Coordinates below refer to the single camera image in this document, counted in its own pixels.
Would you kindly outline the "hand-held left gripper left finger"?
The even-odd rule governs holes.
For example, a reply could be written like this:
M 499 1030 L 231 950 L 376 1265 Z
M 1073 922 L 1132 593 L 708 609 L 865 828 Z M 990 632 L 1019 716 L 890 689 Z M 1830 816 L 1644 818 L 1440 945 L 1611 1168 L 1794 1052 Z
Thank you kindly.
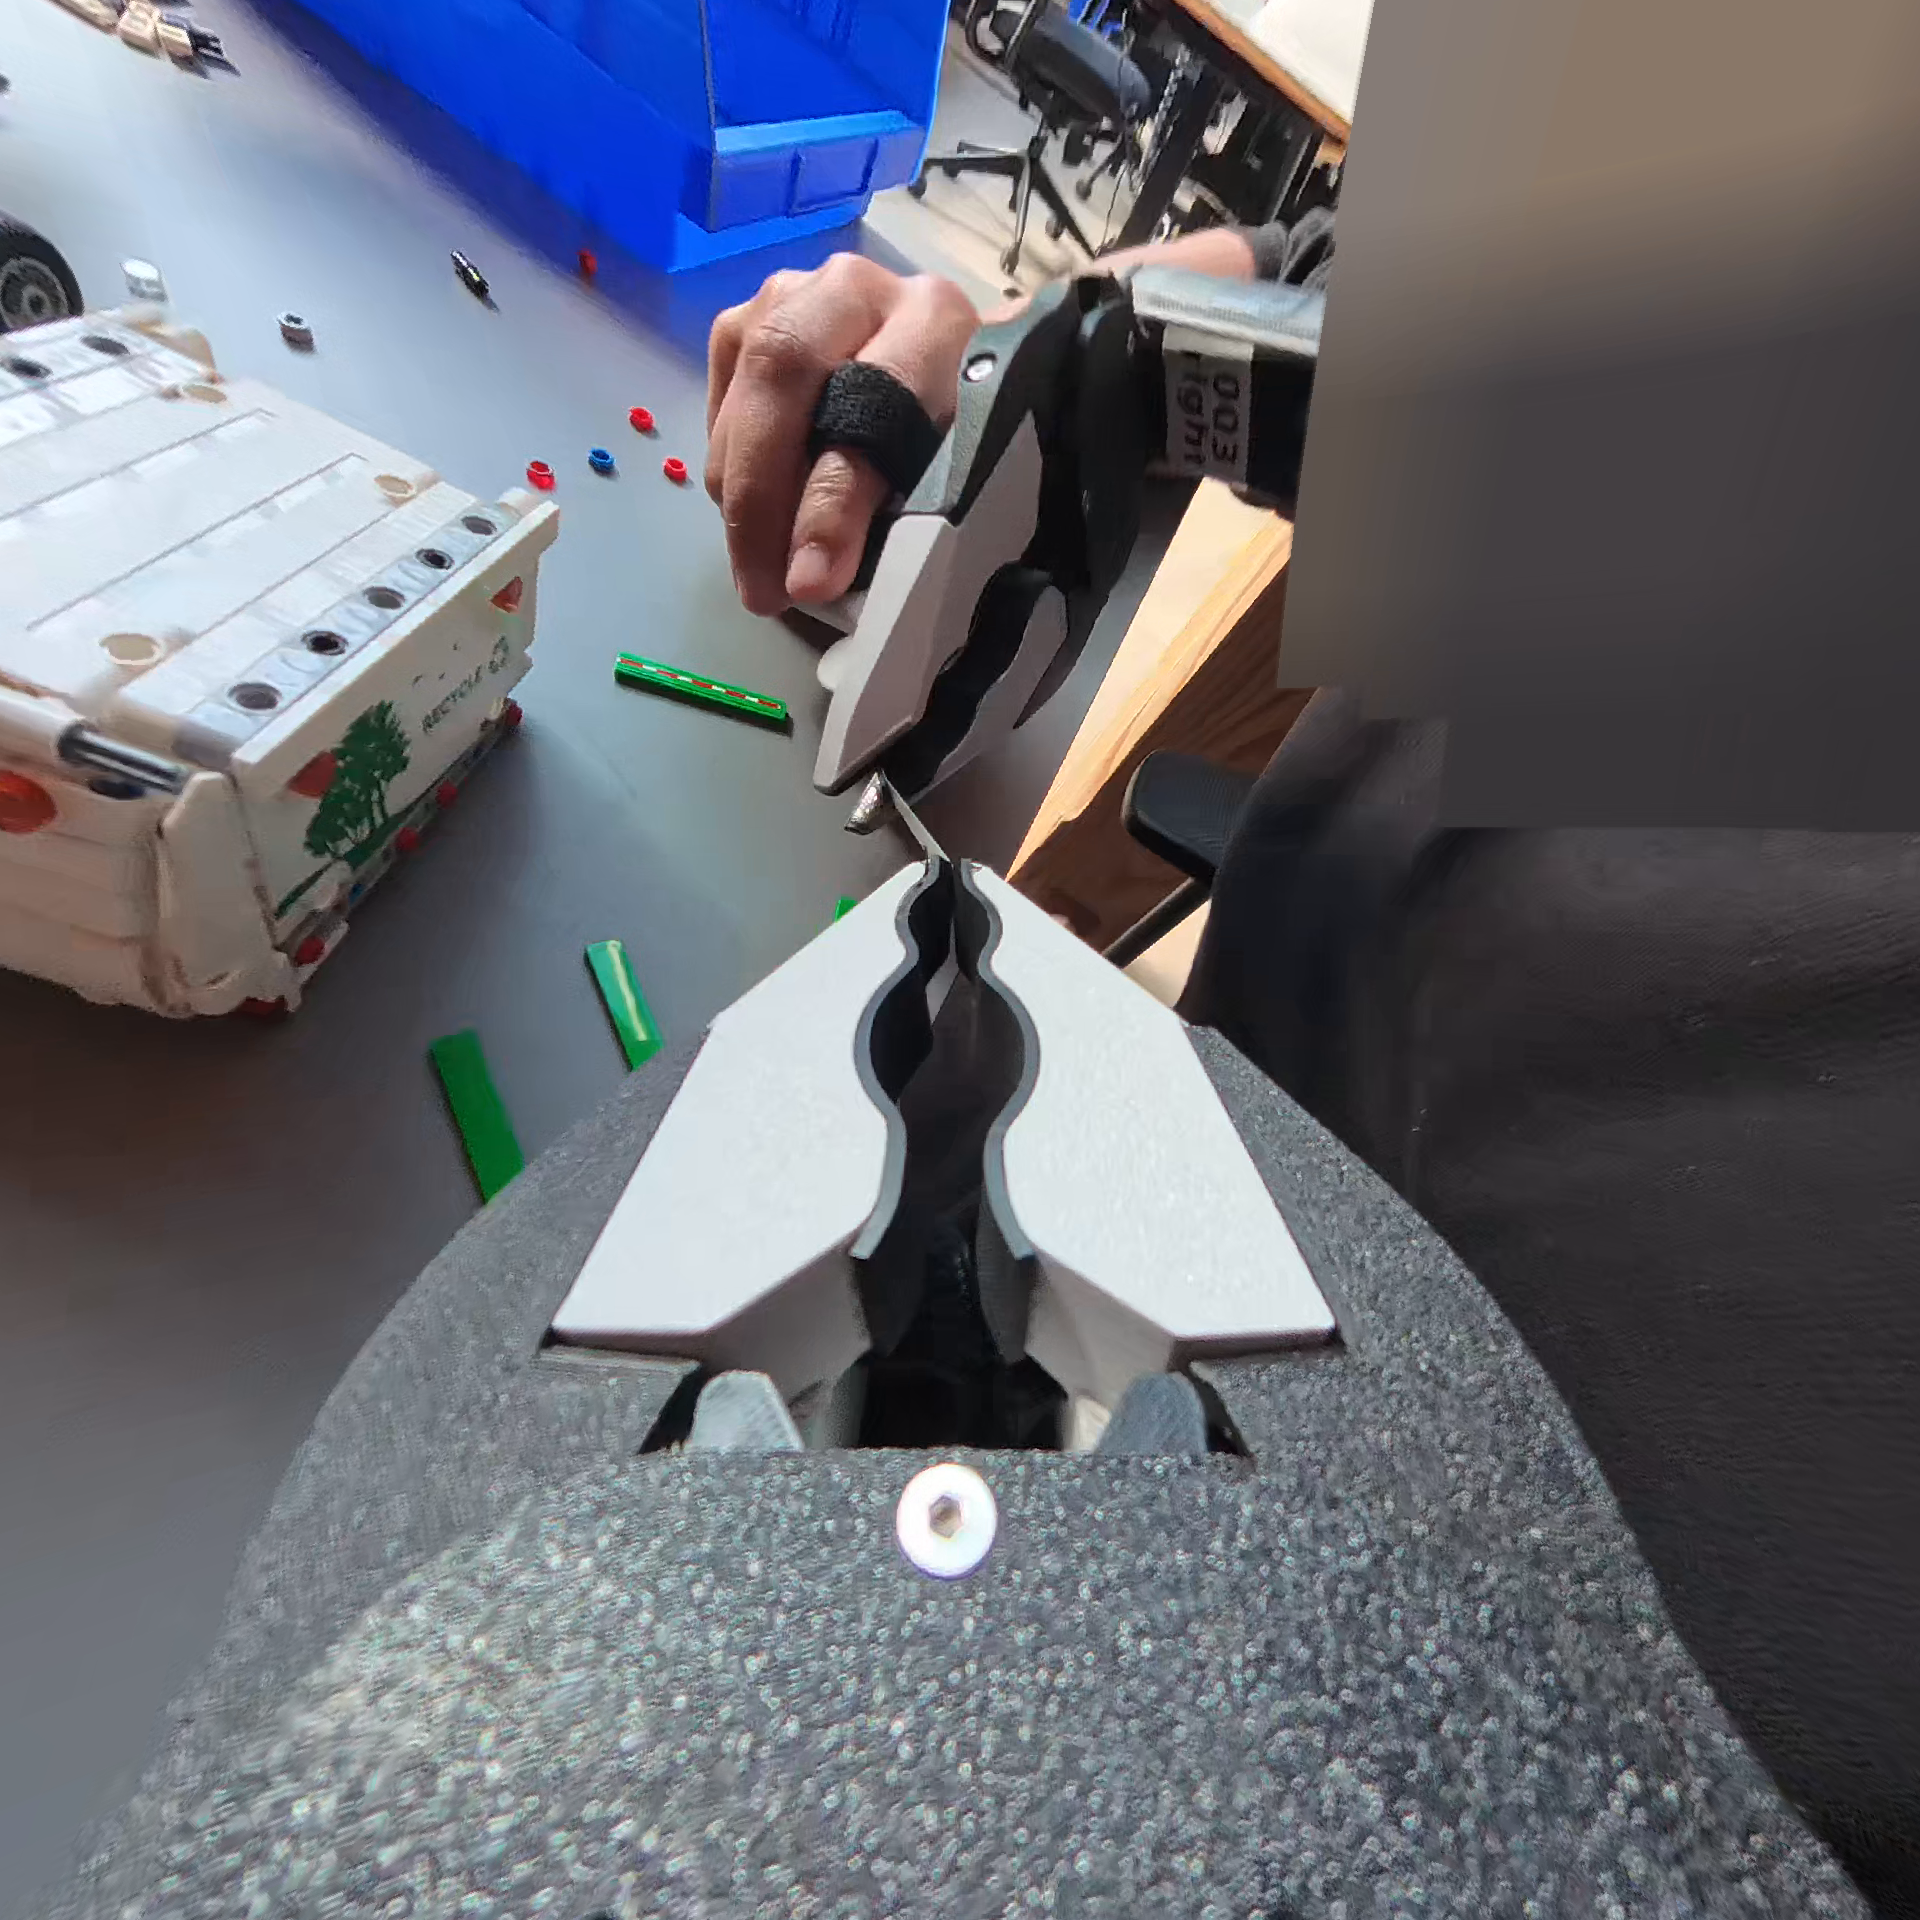
M 708 1026 L 554 1341 L 795 1394 L 892 1354 L 926 1289 L 900 1094 L 930 1048 L 956 866 L 903 868 Z

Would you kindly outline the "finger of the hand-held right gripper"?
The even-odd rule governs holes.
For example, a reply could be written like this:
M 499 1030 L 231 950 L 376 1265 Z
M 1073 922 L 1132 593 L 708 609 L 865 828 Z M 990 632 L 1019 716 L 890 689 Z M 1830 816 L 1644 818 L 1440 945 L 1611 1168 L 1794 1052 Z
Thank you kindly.
M 1090 619 L 1060 588 L 987 588 L 923 716 L 897 744 L 897 790 L 923 801 L 1014 734 L 1065 682 Z
M 1025 561 L 1041 529 L 1043 445 L 1022 419 L 971 505 L 956 518 L 907 512 L 888 534 L 865 609 L 835 661 L 812 784 L 840 795 L 873 773 L 897 781 L 897 744 L 929 707 L 987 588 L 1049 588 Z

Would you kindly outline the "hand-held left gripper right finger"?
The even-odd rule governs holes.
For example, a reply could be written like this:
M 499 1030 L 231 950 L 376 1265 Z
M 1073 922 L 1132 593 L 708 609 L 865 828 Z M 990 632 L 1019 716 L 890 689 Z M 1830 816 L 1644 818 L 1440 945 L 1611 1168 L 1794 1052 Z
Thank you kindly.
M 1323 1347 L 1338 1318 L 1187 1024 L 992 872 L 956 925 L 1022 1072 L 984 1158 L 999 1316 L 1073 1402 L 1140 1377 Z

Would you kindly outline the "long green lego tile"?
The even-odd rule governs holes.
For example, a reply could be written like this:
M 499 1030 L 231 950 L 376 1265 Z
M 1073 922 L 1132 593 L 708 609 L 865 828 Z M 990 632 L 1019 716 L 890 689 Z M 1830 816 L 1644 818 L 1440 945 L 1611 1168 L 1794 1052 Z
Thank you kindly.
M 430 1042 L 448 1118 L 459 1137 L 478 1195 L 494 1203 L 526 1168 L 526 1154 L 497 1088 L 489 1056 L 475 1030 L 462 1029 Z
M 662 1024 L 646 996 L 630 948 L 619 939 L 603 939 L 583 948 L 593 986 L 609 1016 L 625 1066 L 636 1072 L 659 1056 Z

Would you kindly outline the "green striped lego tile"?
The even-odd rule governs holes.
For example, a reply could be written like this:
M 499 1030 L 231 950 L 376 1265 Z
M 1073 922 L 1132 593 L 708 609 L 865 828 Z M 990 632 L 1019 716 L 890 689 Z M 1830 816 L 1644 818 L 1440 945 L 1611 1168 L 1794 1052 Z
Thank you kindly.
M 612 661 L 612 675 L 618 685 L 641 691 L 673 705 L 684 705 L 707 714 L 723 714 L 738 723 L 783 734 L 793 728 L 793 716 L 785 699 L 754 689 L 712 680 L 682 666 L 663 664 L 649 656 L 618 654 Z

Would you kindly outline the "white lego truck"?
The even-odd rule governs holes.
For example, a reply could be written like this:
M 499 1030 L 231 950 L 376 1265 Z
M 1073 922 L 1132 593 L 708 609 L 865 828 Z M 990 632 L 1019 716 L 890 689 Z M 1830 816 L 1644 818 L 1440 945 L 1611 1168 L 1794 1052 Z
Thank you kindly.
M 219 372 L 155 304 L 8 337 L 6 971 L 296 1011 L 516 730 L 558 530 Z

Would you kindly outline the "black lego wheel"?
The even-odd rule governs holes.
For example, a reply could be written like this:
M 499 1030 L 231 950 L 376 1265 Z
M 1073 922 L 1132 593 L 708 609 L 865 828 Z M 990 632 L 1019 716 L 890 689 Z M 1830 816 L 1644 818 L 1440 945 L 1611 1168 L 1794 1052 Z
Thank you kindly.
M 81 281 L 60 251 L 39 229 L 12 212 L 0 217 L 2 245 L 2 332 L 35 330 L 86 313 Z

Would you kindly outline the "tan lego pieces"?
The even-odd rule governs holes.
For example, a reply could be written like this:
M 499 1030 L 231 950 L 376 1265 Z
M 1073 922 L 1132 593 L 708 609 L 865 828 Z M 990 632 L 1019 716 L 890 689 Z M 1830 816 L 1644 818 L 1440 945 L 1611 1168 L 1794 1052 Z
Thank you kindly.
M 99 35 L 144 57 L 163 57 L 184 72 L 200 73 L 209 64 L 230 64 L 222 37 L 176 8 L 158 3 L 57 3 L 57 8 Z

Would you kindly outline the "person's right hand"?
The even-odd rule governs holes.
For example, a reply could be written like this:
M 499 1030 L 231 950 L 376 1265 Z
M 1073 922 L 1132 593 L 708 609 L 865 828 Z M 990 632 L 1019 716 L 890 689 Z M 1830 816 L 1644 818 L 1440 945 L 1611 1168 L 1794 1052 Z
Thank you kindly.
M 852 450 L 809 453 L 827 377 L 882 369 L 946 425 L 979 308 L 952 278 L 899 274 L 860 253 L 777 272 L 723 310 L 708 339 L 704 485 L 723 514 L 736 596 L 760 618 L 816 609 L 857 574 L 894 491 Z

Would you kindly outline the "black office chair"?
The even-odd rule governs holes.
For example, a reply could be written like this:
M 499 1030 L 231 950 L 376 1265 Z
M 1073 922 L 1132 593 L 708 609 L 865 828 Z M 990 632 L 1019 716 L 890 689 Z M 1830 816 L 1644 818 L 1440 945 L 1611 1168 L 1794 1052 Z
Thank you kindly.
M 1099 169 L 1130 177 L 1159 93 L 1120 41 L 1068 4 L 971 3 L 963 9 L 963 37 L 971 54 L 1014 88 L 1025 136 L 1014 148 L 961 142 L 929 150 L 906 193 L 923 202 L 939 178 L 1003 184 L 1014 227 L 999 268 L 1009 277 L 1022 269 L 1035 208 L 1047 240 L 1087 259 L 1103 256 L 1108 242 L 1089 238 L 1078 217 L 1092 194 L 1089 163 L 1105 148 Z

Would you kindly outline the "white desk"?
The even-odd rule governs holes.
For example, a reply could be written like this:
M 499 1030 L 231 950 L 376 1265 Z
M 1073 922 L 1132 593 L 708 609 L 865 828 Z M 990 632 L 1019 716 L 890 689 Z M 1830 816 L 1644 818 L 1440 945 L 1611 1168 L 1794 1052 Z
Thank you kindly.
M 1353 136 L 1374 3 L 1158 3 L 1170 30 L 1256 97 L 1281 97 L 1343 158 Z

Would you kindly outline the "person's dark grey clothing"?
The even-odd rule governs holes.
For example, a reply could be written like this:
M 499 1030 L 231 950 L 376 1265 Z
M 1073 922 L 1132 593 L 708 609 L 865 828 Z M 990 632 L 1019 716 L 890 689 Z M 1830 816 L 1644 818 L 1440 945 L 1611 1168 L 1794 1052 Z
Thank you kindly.
M 1496 1296 L 1720 1700 L 1915 1915 L 1915 835 L 1449 828 L 1442 745 L 1310 697 L 1185 1016 Z

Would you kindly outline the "blue plastic bin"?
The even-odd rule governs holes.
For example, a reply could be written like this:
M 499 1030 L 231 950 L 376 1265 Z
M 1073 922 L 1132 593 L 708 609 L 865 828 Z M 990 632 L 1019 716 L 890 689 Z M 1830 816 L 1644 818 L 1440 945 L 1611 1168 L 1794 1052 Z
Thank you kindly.
M 316 3 L 378 73 L 643 264 L 865 219 L 929 148 L 939 3 Z

